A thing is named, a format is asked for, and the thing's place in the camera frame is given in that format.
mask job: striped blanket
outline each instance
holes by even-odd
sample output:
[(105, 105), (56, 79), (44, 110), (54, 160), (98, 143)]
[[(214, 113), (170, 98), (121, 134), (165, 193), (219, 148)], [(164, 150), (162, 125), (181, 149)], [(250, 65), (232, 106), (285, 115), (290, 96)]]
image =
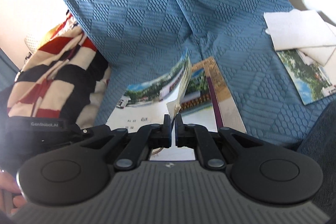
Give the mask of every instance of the striped blanket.
[(111, 69), (68, 13), (28, 60), (7, 103), (9, 117), (65, 118), (93, 126)]

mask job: magazine page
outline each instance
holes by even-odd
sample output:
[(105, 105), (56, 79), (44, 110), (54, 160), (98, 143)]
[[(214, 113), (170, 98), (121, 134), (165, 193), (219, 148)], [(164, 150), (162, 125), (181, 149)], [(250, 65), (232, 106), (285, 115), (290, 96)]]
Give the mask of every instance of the magazine page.
[(204, 68), (192, 73), (180, 110), (183, 123), (196, 123), (217, 132), (215, 112)]
[[(217, 127), (220, 127), (222, 122), (225, 127), (230, 127), (239, 132), (246, 133), (246, 129), (236, 103), (233, 100), (230, 90), (225, 83), (223, 75), (221, 74), (215, 59), (211, 56), (193, 66), (194, 70), (200, 68), (204, 68), (209, 85), (213, 85), (215, 90), (215, 97), (211, 95), (211, 99), (215, 111)], [(216, 113), (216, 100), (219, 104), (220, 114)]]
[(299, 50), (277, 52), (304, 105), (336, 93), (336, 52), (325, 66)]
[[(184, 124), (196, 123), (205, 126), (209, 131), (217, 132), (210, 89), (203, 68), (193, 71), (181, 101), (180, 113)], [(152, 155), (150, 160), (195, 160), (195, 154), (191, 148), (176, 146), (173, 127), (172, 146), (163, 149), (157, 155)]]
[[(238, 108), (214, 58), (209, 57), (194, 64), (192, 71), (181, 101), (183, 123), (201, 124), (213, 132), (224, 125), (246, 133)], [(193, 149), (176, 147), (174, 140), (175, 128), (172, 131), (171, 148), (163, 149), (150, 160), (195, 160)]]
[(190, 75), (191, 63), (186, 50), (169, 73), (149, 82), (129, 85), (106, 124), (111, 130), (127, 128), (133, 133), (144, 125), (163, 123), (165, 114), (174, 116), (179, 110)]

